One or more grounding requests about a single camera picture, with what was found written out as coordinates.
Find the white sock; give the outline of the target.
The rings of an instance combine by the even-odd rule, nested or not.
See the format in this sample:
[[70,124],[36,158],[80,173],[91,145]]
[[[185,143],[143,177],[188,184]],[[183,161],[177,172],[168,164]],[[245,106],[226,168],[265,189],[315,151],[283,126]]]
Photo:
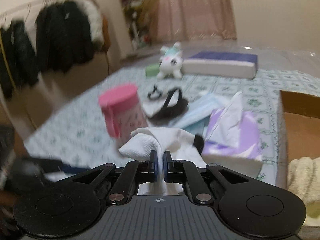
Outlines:
[[138,128],[131,132],[131,139],[121,146],[121,155],[134,160],[149,160],[152,150],[157,153],[158,177],[155,183],[139,186],[139,195],[175,196],[182,194],[182,185],[164,181],[163,154],[169,151],[174,160],[187,160],[197,167],[205,168],[198,149],[194,145],[195,135],[179,128]]

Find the blue face mask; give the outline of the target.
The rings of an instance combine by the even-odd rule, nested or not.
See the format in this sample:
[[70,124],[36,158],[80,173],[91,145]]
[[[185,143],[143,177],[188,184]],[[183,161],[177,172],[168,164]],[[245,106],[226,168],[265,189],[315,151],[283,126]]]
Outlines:
[[208,126],[212,111],[224,107],[230,99],[213,93],[203,94],[199,99],[189,103],[187,111],[170,121],[168,127],[202,135],[204,128]]

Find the black eye mask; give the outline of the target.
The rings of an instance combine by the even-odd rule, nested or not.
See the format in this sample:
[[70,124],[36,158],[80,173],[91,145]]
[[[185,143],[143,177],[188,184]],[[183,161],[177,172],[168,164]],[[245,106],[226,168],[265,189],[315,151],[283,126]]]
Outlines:
[[181,116],[188,108],[189,101],[183,97],[180,87],[161,90],[163,96],[160,99],[149,100],[147,96],[147,99],[142,103],[145,116],[153,124],[166,124]]

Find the yellow towel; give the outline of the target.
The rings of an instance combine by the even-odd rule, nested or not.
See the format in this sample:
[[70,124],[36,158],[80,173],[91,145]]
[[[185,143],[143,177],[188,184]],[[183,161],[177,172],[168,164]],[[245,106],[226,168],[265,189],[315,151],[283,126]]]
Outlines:
[[287,170],[287,189],[306,207],[304,225],[319,226],[319,158],[292,160]]

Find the pink cup with lid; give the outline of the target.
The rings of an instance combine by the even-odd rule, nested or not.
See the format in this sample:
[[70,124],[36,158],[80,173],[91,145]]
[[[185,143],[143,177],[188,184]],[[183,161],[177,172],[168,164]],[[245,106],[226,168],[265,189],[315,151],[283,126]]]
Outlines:
[[126,83],[105,91],[98,100],[110,137],[120,145],[131,138],[131,132],[147,127],[138,97],[138,87]]

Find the purple tissue pack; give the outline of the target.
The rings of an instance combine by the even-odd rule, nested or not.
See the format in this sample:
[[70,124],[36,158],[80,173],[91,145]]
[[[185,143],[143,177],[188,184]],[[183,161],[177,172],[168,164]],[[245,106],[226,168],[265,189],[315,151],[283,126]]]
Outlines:
[[207,164],[257,178],[263,166],[260,134],[254,114],[244,110],[241,91],[212,111],[201,156]]

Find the small green box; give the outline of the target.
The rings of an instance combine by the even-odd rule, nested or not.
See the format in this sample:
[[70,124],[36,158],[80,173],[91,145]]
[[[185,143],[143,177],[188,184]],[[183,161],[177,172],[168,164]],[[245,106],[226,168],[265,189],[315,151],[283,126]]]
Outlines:
[[150,64],[145,68],[146,77],[157,76],[158,73],[159,73],[159,63]]

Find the white bunny plush toy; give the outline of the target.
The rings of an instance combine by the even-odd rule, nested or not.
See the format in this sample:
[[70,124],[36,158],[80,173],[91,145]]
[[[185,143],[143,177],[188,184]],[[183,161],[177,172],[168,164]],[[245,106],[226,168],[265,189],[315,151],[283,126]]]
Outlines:
[[162,46],[160,49],[161,57],[159,63],[158,79],[173,76],[181,79],[181,68],[183,66],[183,50],[180,42],[175,42],[172,47]]

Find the blue and white flat box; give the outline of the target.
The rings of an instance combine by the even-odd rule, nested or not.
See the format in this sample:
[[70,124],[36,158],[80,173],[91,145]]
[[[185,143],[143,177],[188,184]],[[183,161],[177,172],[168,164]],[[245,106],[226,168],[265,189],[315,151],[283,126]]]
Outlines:
[[240,79],[255,78],[258,56],[255,54],[201,51],[186,58],[182,65],[184,74],[213,75]]

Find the brown cardboard box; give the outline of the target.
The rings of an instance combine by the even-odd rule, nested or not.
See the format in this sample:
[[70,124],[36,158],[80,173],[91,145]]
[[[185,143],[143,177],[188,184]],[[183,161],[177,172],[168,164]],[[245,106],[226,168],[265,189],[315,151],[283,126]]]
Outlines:
[[281,90],[277,115],[276,185],[287,189],[287,170],[292,160],[319,158],[319,96]]

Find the black jacket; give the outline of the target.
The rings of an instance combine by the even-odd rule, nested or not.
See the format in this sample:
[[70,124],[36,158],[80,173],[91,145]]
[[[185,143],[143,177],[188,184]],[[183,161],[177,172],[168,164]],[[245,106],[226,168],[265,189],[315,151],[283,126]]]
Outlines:
[[33,46],[24,20],[1,27],[1,89],[10,100],[14,88],[34,86],[45,72],[68,72],[94,57],[95,48],[87,16],[73,1],[44,7],[36,20]]

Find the orange brown jacket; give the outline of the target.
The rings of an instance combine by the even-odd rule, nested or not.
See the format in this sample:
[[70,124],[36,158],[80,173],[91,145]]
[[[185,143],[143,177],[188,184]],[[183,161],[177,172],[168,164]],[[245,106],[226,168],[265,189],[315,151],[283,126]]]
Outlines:
[[104,37],[104,45],[102,47],[102,52],[107,53],[110,46],[111,46],[111,40],[110,35],[108,31],[108,20],[105,16],[103,16],[103,37]]

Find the white puffer jacket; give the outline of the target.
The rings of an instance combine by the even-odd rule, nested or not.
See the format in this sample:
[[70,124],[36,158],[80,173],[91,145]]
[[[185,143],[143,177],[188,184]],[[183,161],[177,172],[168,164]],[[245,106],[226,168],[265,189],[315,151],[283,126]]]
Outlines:
[[97,50],[100,50],[104,45],[103,17],[100,10],[92,0],[78,0],[78,3],[87,16],[92,43]]

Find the pink curtain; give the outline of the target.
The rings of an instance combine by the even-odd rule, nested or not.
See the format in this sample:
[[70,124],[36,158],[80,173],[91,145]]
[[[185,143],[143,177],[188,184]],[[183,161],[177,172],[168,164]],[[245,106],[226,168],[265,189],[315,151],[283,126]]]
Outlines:
[[231,0],[160,0],[153,20],[157,42],[236,39]]

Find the wooden bookshelf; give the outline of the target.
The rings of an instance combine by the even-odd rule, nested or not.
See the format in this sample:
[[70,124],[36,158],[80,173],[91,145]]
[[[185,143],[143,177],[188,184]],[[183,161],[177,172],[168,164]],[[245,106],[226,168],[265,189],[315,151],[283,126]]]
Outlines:
[[152,44],[150,26],[159,0],[120,0],[133,50]]

